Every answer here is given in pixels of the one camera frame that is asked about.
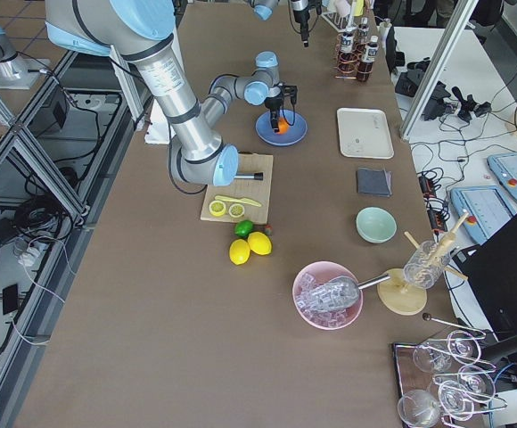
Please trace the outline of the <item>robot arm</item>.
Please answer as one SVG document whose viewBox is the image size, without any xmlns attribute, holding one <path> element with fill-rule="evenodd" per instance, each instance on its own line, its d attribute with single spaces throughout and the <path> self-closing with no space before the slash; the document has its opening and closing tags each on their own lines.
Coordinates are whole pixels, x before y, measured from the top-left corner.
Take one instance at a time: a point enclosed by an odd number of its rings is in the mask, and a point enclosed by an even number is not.
<svg viewBox="0 0 517 428">
<path fill-rule="evenodd" d="M 256 1 L 248 1 L 251 9 L 255 13 L 255 15 L 263 21 L 268 20 L 275 7 L 279 4 L 278 1 L 270 1 L 270 0 L 256 0 Z M 300 40 L 305 47 L 309 46 L 309 19 L 310 19 L 310 10 L 312 8 L 318 9 L 318 6 L 315 4 L 311 4 L 310 1 L 307 0 L 291 0 L 288 1 L 287 4 L 290 6 L 291 16 L 295 23 L 297 23 L 300 27 L 299 30 L 296 30 L 296 33 L 300 35 Z"/>
<path fill-rule="evenodd" d="M 281 93 L 277 56 L 265 51 L 251 75 L 219 78 L 199 101 L 172 49 L 176 17 L 170 1 L 48 1 L 45 25 L 59 47 L 96 56 L 117 50 L 137 67 L 176 133 L 168 170 L 186 183 L 230 185 L 239 154 L 213 125 L 235 99 L 260 105 Z"/>
</svg>

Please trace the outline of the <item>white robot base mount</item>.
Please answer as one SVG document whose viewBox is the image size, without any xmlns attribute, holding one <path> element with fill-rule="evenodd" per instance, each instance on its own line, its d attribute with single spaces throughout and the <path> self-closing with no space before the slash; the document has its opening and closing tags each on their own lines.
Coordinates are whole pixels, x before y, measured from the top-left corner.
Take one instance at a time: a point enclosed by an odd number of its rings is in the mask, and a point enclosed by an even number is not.
<svg viewBox="0 0 517 428">
<path fill-rule="evenodd" d="M 144 141 L 147 144 L 169 143 L 168 120 L 157 101 L 153 101 L 149 119 L 146 123 L 148 124 L 148 128 L 144 136 Z"/>
</svg>

